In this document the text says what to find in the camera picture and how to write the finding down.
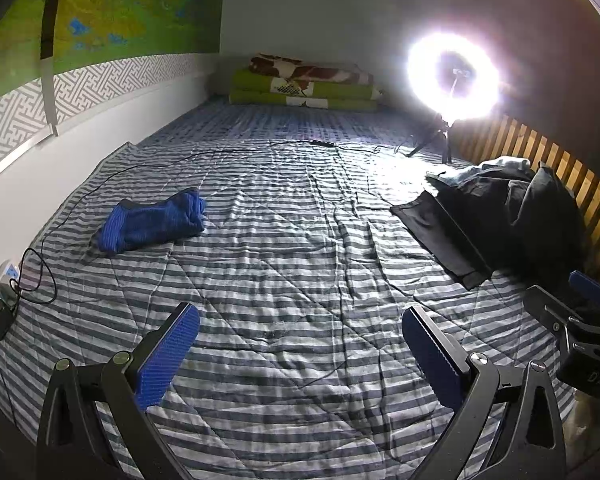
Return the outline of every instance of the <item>glowing ring light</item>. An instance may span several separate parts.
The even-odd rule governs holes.
[[[467,97],[452,97],[440,88],[436,66],[445,52],[462,56],[475,70],[475,80]],[[498,101],[498,71],[486,53],[455,34],[433,34],[411,47],[407,64],[409,82],[424,104],[453,125],[456,120],[482,117]]]

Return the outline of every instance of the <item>geometric patterned wallpaper border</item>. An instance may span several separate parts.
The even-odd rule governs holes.
[[[121,95],[195,72],[199,54],[160,54],[77,68],[54,76],[58,122]],[[46,128],[40,79],[0,97],[0,161]]]

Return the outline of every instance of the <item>striped bedsheet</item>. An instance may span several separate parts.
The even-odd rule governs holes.
[[[524,312],[521,283],[497,272],[464,290],[389,213],[419,195],[439,161],[395,152],[409,128],[385,112],[213,100],[108,156],[41,232],[66,220],[45,243],[58,299],[23,301],[0,345],[19,428],[35,439],[59,358],[93,364],[131,350],[181,301],[200,310],[200,335],[148,412],[197,479],[408,478],[452,415],[402,339],[400,317],[414,302],[467,351],[498,364],[540,359],[555,373],[552,337]],[[376,144],[384,147],[373,153]],[[136,164],[152,168],[114,177],[66,218],[81,196]],[[156,202],[191,186],[207,203],[201,236],[114,258],[97,250],[117,202]],[[37,268],[26,266],[27,285]],[[47,275],[42,289],[48,298]],[[554,386],[566,416],[573,391]],[[1,379],[0,406],[11,416]],[[139,476],[99,410],[122,467]],[[501,414],[492,413],[467,474]]]

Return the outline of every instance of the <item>green folded blanket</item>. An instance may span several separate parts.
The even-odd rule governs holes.
[[[318,99],[378,100],[382,95],[374,85],[327,83],[284,79],[253,73],[247,68],[234,75],[234,88]]]
[[[356,99],[318,99],[314,97],[295,97],[283,94],[255,92],[251,90],[234,89],[229,95],[229,101],[234,105],[262,104],[306,106],[308,108],[324,108],[329,110],[353,110],[356,112],[375,112],[378,103]]]

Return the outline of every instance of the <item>stack of folded blankets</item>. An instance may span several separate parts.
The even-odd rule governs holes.
[[[232,104],[280,104],[375,112],[381,91],[371,74],[259,54],[238,70]]]

